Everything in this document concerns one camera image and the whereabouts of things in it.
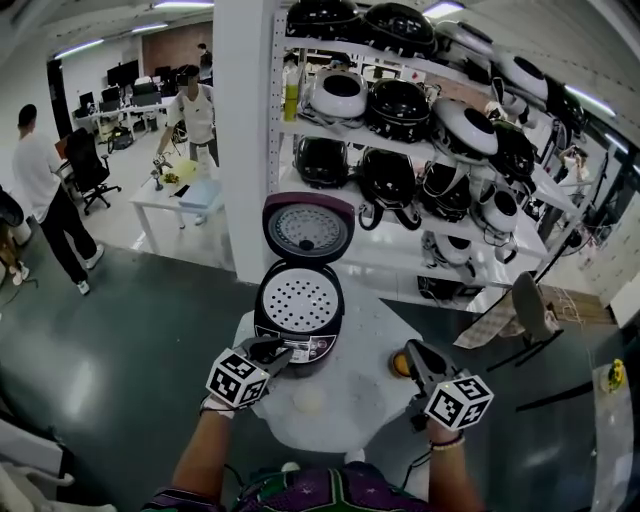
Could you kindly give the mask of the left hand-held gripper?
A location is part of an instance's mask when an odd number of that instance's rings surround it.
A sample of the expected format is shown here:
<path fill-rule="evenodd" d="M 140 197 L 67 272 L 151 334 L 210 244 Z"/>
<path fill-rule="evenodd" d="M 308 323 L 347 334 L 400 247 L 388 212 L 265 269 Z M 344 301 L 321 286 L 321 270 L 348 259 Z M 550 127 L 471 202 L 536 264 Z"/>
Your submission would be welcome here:
<path fill-rule="evenodd" d="M 261 368 L 226 348 L 212 364 L 205 388 L 230 409 L 250 406 L 262 397 L 270 375 L 277 375 L 289 364 L 294 351 L 280 349 L 282 345 L 279 337 L 250 337 L 235 347 L 245 356 L 262 356 Z"/>

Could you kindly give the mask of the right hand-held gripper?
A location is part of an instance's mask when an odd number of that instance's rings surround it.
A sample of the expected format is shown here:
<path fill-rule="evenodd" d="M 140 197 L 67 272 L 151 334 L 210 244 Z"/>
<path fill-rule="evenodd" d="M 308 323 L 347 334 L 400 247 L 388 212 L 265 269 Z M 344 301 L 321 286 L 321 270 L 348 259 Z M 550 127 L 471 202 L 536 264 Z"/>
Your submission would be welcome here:
<path fill-rule="evenodd" d="M 463 430 L 481 420 L 494 394 L 479 376 L 452 380 L 458 373 L 452 359 L 423 340 L 408 340 L 404 354 L 411 379 L 422 395 L 429 395 L 416 399 L 419 415 L 448 431 Z M 436 385 L 432 393 L 430 385 Z"/>

